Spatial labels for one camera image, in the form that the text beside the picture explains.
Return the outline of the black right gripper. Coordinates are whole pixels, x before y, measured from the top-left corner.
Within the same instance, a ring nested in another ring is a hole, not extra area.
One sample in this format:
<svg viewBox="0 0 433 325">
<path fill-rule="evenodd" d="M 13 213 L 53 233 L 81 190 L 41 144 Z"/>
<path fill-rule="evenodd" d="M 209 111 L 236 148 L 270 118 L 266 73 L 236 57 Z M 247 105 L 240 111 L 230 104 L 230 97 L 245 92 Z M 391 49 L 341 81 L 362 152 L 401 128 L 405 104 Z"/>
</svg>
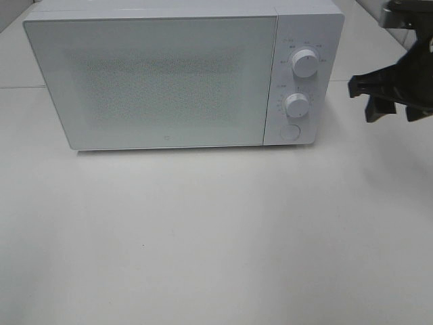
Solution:
<svg viewBox="0 0 433 325">
<path fill-rule="evenodd" d="M 432 20 L 414 30 L 416 41 L 396 64 L 361 75 L 348 82 L 351 98 L 370 95 L 365 120 L 374 123 L 396 114 L 395 102 L 406 105 L 409 122 L 431 117 L 432 109 Z"/>
</svg>

